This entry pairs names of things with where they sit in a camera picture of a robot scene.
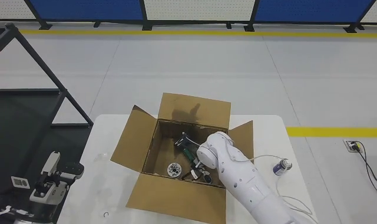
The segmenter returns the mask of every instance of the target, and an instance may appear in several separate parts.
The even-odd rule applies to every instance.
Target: yellow floor line
[[[287,127],[291,137],[377,137],[377,128],[369,127]]]
[[[316,38],[377,38],[377,33],[346,32],[239,32],[239,31],[115,31],[115,30],[30,30],[20,29],[23,34],[48,35],[211,35],[255,37],[316,37]]]

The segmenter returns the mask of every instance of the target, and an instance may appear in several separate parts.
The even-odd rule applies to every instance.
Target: electrical outlet
[[[355,144],[360,148],[360,153],[363,152],[362,148],[354,141],[354,140],[343,140],[344,145],[346,146],[348,152],[350,153],[357,153],[356,150],[352,148],[352,146]]]

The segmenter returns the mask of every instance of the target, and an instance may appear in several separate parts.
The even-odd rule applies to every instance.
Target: blue spray can
[[[276,176],[281,176],[292,168],[292,163],[288,159],[281,159],[281,161],[273,167],[273,173]]]

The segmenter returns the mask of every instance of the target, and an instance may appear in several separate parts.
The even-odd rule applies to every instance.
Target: table
[[[128,116],[110,114],[97,117],[80,160],[85,167],[84,175],[70,188],[58,223],[201,223],[125,207],[139,173],[110,161],[110,158]],[[292,169],[279,181],[280,194],[300,199],[314,212],[283,120],[270,115],[231,116],[230,129],[250,120],[254,125],[254,156],[273,154],[288,158],[293,163]],[[255,166],[273,190],[277,176],[272,168],[278,162],[272,157],[255,160]],[[229,192],[226,212],[227,223],[256,224],[250,213]]]

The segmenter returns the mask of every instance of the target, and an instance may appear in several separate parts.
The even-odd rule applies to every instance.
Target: floor
[[[134,104],[157,114],[162,93],[170,92],[230,101],[232,114],[276,114],[287,126],[377,127],[377,39],[26,38],[93,120],[100,114],[128,114]],[[0,53],[0,88],[53,86],[16,41]],[[83,121],[78,118],[65,102],[55,122]],[[377,139],[355,139],[377,169]],[[375,223],[377,194],[360,156],[348,153],[342,140],[291,137],[319,222]]]

